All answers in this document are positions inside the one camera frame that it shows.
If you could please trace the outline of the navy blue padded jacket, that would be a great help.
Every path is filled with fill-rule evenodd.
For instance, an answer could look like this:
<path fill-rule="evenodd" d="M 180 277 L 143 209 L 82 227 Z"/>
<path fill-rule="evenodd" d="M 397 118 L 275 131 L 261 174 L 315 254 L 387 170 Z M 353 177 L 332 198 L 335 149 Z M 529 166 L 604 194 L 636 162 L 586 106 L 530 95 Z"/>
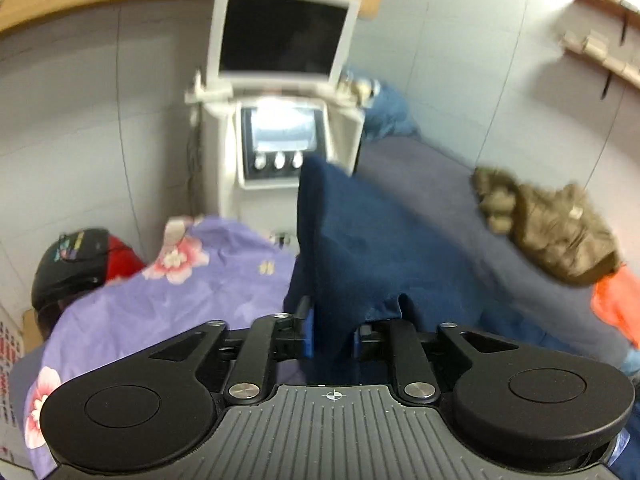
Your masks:
<path fill-rule="evenodd" d="M 284 306 L 311 303 L 314 382 L 344 384 L 358 328 L 408 318 L 497 330 L 500 304 L 471 258 L 437 226 L 358 177 L 311 156 L 299 175 L 299 254 Z"/>

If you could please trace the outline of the purple floral bed sheet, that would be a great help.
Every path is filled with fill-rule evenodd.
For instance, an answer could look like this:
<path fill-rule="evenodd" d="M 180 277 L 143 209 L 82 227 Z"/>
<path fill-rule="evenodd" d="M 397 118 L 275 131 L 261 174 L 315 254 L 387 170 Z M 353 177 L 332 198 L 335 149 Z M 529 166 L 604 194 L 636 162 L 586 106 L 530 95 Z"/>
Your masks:
<path fill-rule="evenodd" d="M 210 320 L 232 330 L 279 313 L 295 257 L 244 224 L 174 217 L 156 259 L 65 310 L 44 345 L 24 402 L 24 440 L 39 479 L 54 468 L 40 428 L 43 403 L 64 382 Z"/>

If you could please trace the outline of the grey blanket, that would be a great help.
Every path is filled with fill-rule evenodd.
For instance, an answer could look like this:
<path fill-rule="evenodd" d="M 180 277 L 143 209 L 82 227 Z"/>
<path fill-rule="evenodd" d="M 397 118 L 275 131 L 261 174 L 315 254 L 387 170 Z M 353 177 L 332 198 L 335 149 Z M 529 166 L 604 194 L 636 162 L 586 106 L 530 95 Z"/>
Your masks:
<path fill-rule="evenodd" d="M 627 376 L 638 373 L 638 349 L 591 311 L 591 288 L 549 278 L 511 242 L 489 232 L 476 206 L 471 169 L 419 140 L 386 138 L 363 145 L 357 174 L 464 250 L 494 297 L 483 330 L 588 356 Z"/>

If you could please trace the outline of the red cloth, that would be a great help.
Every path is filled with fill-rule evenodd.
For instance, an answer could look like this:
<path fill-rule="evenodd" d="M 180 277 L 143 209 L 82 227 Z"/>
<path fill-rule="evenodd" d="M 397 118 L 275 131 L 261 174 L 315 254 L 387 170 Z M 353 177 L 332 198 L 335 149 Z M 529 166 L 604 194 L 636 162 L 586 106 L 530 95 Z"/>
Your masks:
<path fill-rule="evenodd" d="M 130 246 L 117 236 L 108 236 L 105 283 L 126 280 L 144 268 L 145 263 Z"/>

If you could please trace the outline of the olive brown puffer jacket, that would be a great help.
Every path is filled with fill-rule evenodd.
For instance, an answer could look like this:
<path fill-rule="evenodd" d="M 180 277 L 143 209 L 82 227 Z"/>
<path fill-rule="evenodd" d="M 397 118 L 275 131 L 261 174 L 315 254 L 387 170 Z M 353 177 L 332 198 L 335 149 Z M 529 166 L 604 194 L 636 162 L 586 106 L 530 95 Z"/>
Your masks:
<path fill-rule="evenodd" d="M 489 231 L 552 278 L 589 286 L 620 267 L 613 232 L 578 184 L 544 188 L 495 167 L 475 168 L 471 182 Z"/>

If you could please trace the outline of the orange cloth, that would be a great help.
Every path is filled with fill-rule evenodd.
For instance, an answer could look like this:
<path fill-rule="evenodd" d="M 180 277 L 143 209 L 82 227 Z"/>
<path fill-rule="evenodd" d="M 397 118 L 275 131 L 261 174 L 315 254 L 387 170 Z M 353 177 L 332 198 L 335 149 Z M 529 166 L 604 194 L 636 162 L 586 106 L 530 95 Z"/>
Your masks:
<path fill-rule="evenodd" d="M 626 264 L 593 286 L 591 310 L 601 321 L 617 328 L 638 349 L 640 344 L 639 277 Z"/>

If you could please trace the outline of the light blue garment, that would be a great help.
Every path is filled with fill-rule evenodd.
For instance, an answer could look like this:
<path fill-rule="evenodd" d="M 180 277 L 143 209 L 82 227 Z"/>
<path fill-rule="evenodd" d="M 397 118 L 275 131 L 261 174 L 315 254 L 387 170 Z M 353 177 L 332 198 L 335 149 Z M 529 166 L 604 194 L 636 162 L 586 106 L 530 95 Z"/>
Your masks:
<path fill-rule="evenodd" d="M 342 71 L 340 83 L 348 84 L 349 91 L 363 111 L 363 142 L 391 136 L 420 136 L 420 129 L 410 115 L 407 100 L 395 87 L 350 68 Z"/>

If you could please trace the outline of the white machine with screen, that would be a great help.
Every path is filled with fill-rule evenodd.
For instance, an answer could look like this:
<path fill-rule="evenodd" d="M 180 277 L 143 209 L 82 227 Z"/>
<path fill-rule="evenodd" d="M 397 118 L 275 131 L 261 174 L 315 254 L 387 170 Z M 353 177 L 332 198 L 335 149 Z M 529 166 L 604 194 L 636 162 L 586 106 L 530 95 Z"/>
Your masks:
<path fill-rule="evenodd" d="M 238 220 L 295 252 L 300 168 L 354 170 L 363 111 L 338 84 L 360 0 L 215 0 L 186 105 L 192 214 Z"/>

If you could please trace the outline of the printed paper poster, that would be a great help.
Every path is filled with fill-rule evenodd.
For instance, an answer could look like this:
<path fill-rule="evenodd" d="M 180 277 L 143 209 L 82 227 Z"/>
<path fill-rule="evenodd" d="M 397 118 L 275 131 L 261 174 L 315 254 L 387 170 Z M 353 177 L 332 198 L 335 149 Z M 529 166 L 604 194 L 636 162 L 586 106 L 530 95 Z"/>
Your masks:
<path fill-rule="evenodd" d="M 1 308 L 0 330 L 1 459 L 14 466 L 29 469 L 23 429 L 12 408 L 10 386 L 12 368 L 23 356 L 23 341 L 17 326 L 4 308 Z"/>

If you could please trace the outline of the wall shelf with boxes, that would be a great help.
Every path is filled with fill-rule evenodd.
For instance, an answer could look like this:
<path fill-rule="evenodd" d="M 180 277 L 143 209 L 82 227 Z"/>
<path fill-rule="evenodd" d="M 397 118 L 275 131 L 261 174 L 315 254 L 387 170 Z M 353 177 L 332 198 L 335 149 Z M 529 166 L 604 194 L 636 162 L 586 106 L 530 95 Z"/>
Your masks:
<path fill-rule="evenodd" d="M 562 49 L 606 73 L 601 99 L 617 78 L 639 92 L 639 0 L 573 0 L 589 16 L 562 32 Z"/>

